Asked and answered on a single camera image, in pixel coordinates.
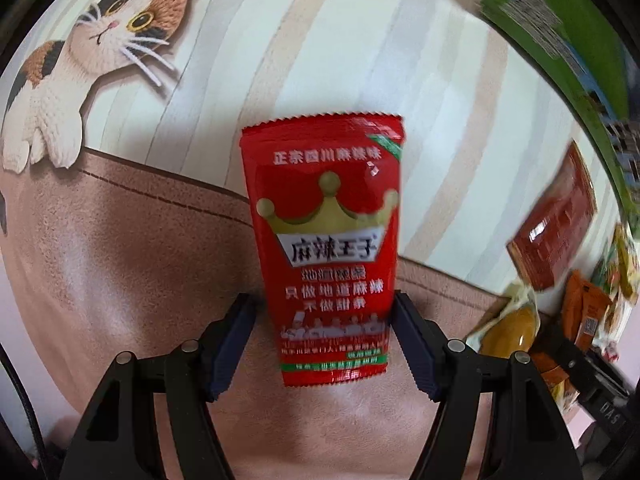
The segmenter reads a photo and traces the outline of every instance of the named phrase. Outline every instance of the cat paw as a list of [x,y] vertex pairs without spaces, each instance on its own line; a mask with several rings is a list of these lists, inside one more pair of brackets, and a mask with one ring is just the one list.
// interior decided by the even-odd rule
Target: cat paw
[[76,161],[82,145],[80,114],[67,116],[56,128],[43,130],[49,159],[56,168],[69,168]]
[[31,156],[29,162],[36,164],[40,162],[42,158],[47,154],[47,145],[44,142],[44,137],[39,128],[33,133],[33,140],[31,141]]
[[14,173],[22,173],[29,160],[29,143],[26,140],[19,142],[4,142],[2,150],[2,167]]

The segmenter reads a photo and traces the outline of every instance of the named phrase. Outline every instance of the green label strip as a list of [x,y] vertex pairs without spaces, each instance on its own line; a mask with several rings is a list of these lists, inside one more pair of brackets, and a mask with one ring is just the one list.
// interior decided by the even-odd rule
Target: green label strip
[[349,361],[328,361],[325,363],[300,363],[281,364],[283,372],[329,372],[332,370],[352,370],[367,365],[383,365],[386,363],[386,354],[365,357],[363,359],[353,359]]
[[402,156],[402,148],[398,146],[395,142],[389,139],[386,135],[382,134],[371,134],[368,135],[369,139],[373,140],[376,144],[382,146],[385,150],[387,150],[391,155],[400,160]]

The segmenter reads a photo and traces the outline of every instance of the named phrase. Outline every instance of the striped wallpaper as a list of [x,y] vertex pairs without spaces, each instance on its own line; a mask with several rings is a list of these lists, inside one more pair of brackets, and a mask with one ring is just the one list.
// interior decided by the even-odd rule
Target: striped wallpaper
[[[57,0],[0,80],[63,39],[88,4]],[[619,218],[606,172],[555,92],[454,0],[192,0],[160,93],[132,67],[98,84],[86,146],[245,194],[242,127],[283,116],[378,111],[405,118],[399,252],[501,292],[505,244],[574,138],[598,214],[575,265],[591,272]],[[541,295],[553,308],[558,291]]]

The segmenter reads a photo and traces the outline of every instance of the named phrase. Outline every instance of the blue gripper pad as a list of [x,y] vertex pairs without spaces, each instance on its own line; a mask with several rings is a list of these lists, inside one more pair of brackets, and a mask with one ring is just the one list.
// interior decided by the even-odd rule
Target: blue gripper pad
[[436,380],[436,361],[427,342],[415,325],[415,321],[425,323],[406,294],[396,292],[391,314],[391,326],[398,337],[415,385],[425,392],[433,402],[442,398],[442,389]]
[[224,319],[212,323],[205,330],[203,338],[208,338],[213,343],[211,351],[206,352],[208,355],[203,356],[210,373],[207,400],[218,400],[220,394],[226,392],[231,385],[231,379],[254,328],[255,316],[255,300],[247,294],[239,294]]

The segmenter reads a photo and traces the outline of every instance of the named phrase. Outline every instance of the gold crown graphic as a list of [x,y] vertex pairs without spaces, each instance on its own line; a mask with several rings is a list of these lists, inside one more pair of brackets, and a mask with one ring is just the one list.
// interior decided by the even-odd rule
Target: gold crown graphic
[[340,177],[333,171],[323,173],[318,179],[324,199],[320,207],[298,219],[282,219],[275,213],[275,206],[268,198],[255,204],[258,215],[264,218],[276,234],[338,234],[359,229],[386,226],[398,207],[398,192],[387,189],[382,209],[372,214],[357,214],[340,205],[335,195],[340,189]]

